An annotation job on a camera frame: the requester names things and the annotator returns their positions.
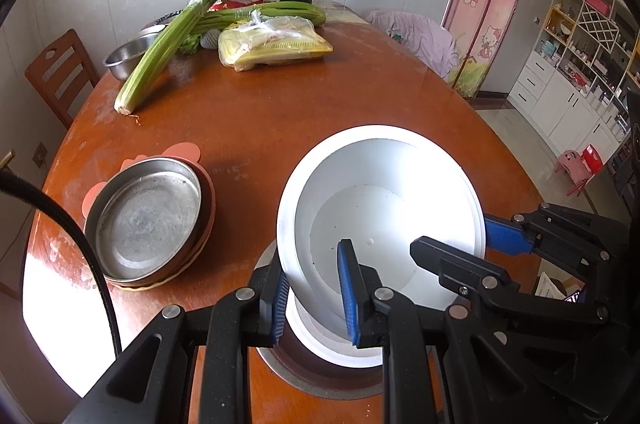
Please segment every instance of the yellow package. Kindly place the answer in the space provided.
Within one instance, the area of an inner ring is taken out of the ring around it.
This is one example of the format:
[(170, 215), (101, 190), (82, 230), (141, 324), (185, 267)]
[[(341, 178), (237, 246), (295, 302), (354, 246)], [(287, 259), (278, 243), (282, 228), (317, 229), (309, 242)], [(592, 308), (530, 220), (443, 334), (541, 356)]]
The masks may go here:
[(254, 11), (249, 22), (223, 30), (218, 39), (220, 61), (238, 72), (259, 63), (279, 65), (320, 58), (333, 50), (306, 18), (261, 17), (258, 11)]

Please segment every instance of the celery stalk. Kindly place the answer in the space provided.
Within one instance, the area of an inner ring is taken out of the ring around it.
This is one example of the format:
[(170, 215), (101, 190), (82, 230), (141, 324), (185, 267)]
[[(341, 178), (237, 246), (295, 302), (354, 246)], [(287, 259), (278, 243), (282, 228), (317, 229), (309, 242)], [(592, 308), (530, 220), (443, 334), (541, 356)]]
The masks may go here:
[(208, 7), (212, 0), (202, 1), (204, 6), (197, 2), (189, 3), (184, 11), (160, 33), (118, 93), (113, 105), (115, 110), (121, 114), (130, 115), (140, 104), (146, 91), (198, 23), (200, 8)]

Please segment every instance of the storage box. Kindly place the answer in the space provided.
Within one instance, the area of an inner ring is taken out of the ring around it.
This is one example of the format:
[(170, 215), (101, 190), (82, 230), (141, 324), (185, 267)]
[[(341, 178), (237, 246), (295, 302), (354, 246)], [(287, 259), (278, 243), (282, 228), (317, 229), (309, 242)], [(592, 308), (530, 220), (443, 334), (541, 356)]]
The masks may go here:
[(555, 54), (556, 49), (558, 49), (558, 47), (556, 47), (551, 42), (545, 42), (545, 43), (542, 44), (542, 52), (544, 54), (546, 54), (547, 56), (549, 56), (550, 58), (551, 58), (551, 56), (553, 56)]
[(585, 2), (602, 15), (609, 16), (611, 6), (607, 4), (605, 0), (585, 0)]

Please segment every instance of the wooden table surface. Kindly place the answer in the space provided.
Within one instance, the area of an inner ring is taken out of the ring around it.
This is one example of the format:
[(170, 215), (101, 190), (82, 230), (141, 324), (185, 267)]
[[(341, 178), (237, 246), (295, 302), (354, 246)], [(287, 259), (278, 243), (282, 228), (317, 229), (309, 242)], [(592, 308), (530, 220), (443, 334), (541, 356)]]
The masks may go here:
[[(216, 52), (176, 57), (148, 100), (126, 117), (113, 110), (119, 82), (106, 75), (76, 117), (44, 191), (82, 226), (88, 189), (122, 161), (192, 141), (213, 179), (216, 222), (204, 252), (181, 276), (146, 292), (111, 289), (123, 346), (165, 305), (187, 310), (215, 303), (246, 284), (275, 237), (287, 178), (302, 157), (337, 131), (396, 125), (428, 137), (464, 169), (485, 213), (510, 217), (542, 200), (520, 164), (449, 86), (398, 43), (368, 24), (319, 29), (334, 52), (321, 61), (236, 73)], [(524, 290), (540, 259), (487, 250)], [(94, 280), (70, 238), (38, 213), (24, 273), (24, 317), (61, 377), (79, 394), (113, 360)], [(358, 401), (314, 398), (280, 380), (255, 351), (250, 358), (254, 422), (380, 422), (380, 396)]]

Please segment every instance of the electrical outlet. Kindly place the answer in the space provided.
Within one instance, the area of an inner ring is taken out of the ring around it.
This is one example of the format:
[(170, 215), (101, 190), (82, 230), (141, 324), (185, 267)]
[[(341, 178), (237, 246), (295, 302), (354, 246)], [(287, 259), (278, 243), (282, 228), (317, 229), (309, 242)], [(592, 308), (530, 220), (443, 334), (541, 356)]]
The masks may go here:
[(42, 142), (40, 142), (40, 144), (36, 148), (36, 151), (33, 154), (33, 162), (38, 168), (42, 168), (42, 165), (44, 164), (44, 160), (46, 158), (47, 158), (47, 148), (46, 146), (44, 146), (44, 144), (42, 144)]

